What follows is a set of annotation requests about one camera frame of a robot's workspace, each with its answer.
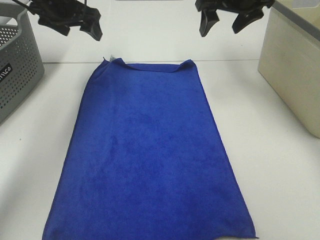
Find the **white tabletop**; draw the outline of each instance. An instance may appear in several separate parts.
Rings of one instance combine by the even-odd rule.
[[[88,2],[94,5],[100,1]],[[160,2],[145,4],[159,5]],[[112,1],[111,7],[114,4],[120,10],[125,8],[123,5],[118,8],[123,3]],[[110,15],[124,17],[123,13]],[[198,19],[190,24],[198,26]],[[265,30],[266,25],[262,30],[258,28],[260,24],[262,21],[246,30],[249,35],[241,37],[223,34],[217,26],[219,34],[213,37],[216,34],[213,30],[211,36],[203,40],[203,45],[199,44],[201,38],[195,40],[196,35],[191,36],[195,45],[186,44],[193,49],[180,48],[181,42],[177,41],[176,35],[176,52],[173,45],[168,51],[163,50],[173,44],[168,40],[160,44],[153,55],[149,52],[153,43],[145,43],[144,49],[135,49],[143,45],[137,40],[139,30],[134,32],[136,25],[132,29],[123,22],[118,25],[129,31],[130,39],[122,39],[125,31],[120,31],[110,38],[105,34],[104,40],[96,43],[76,30],[62,38],[53,31],[45,31],[55,39],[48,42],[44,33],[40,33],[42,27],[32,23],[40,53],[47,62],[101,62],[102,57],[108,58],[114,53],[125,61],[175,61],[185,60],[189,55],[195,57],[257,236],[261,240],[317,240],[320,239],[320,139],[299,123],[258,73],[257,53],[260,54],[262,43],[259,37],[255,38],[259,41],[254,41],[250,36]],[[109,31],[115,33],[115,26]],[[232,31],[231,24],[223,31]],[[79,39],[73,45],[78,34]],[[182,30],[181,36],[182,42],[189,41],[187,30]],[[232,42],[239,44],[237,39],[240,38],[240,43],[246,47],[232,46]],[[125,44],[131,40],[132,45]],[[112,44],[103,48],[108,41]],[[45,64],[44,78],[24,103],[0,124],[0,240],[41,239],[81,97],[97,66],[98,63]]]

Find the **microfiber towel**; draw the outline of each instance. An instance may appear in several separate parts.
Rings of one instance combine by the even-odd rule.
[[[255,238],[195,63],[104,60],[80,104],[43,240]]]

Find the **storage box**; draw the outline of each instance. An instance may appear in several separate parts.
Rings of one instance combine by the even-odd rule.
[[[44,75],[44,66],[27,10],[0,2],[0,16],[17,25],[0,24],[0,123],[24,100]]]
[[[320,138],[320,7],[273,5],[258,70],[302,124]]]

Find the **beige plastic container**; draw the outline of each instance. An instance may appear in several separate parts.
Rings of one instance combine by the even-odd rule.
[[[290,9],[292,1],[282,2],[271,9],[258,70],[320,138],[320,7]]]

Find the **gray plastic basket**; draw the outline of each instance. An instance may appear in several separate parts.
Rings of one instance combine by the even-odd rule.
[[[0,16],[14,18],[15,25],[0,24],[0,123],[25,99],[44,75],[27,10],[0,2]]]

